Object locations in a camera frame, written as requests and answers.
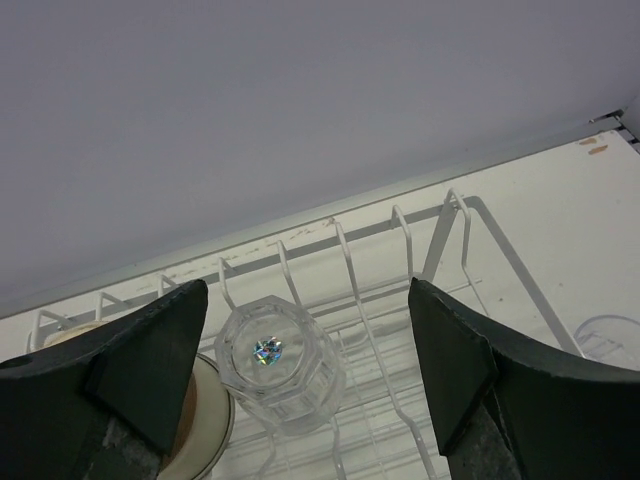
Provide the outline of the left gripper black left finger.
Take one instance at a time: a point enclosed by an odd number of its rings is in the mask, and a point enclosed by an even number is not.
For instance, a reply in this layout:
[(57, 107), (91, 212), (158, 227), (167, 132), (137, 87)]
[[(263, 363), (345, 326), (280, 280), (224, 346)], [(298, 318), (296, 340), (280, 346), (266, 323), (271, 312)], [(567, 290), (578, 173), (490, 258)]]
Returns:
[(4, 479), (154, 479), (173, 447), (208, 307), (189, 281), (1, 364)]

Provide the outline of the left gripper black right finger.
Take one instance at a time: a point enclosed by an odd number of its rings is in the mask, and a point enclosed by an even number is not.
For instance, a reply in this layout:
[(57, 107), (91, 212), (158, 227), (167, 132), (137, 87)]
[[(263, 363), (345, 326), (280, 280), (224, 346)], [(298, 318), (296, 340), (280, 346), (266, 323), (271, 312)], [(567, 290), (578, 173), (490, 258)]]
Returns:
[(455, 479), (635, 479), (639, 375), (534, 340), (414, 279), (408, 304)]

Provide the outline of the clear faceted glass cup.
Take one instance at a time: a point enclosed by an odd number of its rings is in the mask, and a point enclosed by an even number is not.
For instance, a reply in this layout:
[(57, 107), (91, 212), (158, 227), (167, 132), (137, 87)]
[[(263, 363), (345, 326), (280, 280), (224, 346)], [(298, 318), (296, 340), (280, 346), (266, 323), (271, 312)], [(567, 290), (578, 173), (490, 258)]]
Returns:
[(336, 414), (344, 356), (304, 308), (268, 296), (236, 307), (214, 341), (222, 384), (266, 429), (311, 433)]

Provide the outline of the clear ribbed glass cup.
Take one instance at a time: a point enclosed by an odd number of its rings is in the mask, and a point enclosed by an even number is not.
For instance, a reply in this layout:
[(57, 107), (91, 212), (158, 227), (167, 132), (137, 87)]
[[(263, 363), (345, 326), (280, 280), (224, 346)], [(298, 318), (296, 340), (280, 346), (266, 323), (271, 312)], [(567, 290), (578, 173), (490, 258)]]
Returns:
[(581, 323), (574, 339), (585, 357), (639, 370), (639, 321), (622, 315), (597, 315)]

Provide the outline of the cream and brown cup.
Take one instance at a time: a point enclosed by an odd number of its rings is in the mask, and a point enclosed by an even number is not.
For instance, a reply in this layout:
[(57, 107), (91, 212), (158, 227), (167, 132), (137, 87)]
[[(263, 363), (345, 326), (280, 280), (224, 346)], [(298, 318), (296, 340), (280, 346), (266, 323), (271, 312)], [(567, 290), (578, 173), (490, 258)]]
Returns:
[(160, 479), (204, 479), (226, 448), (235, 407), (218, 368), (198, 354), (183, 402), (174, 445), (163, 459)]

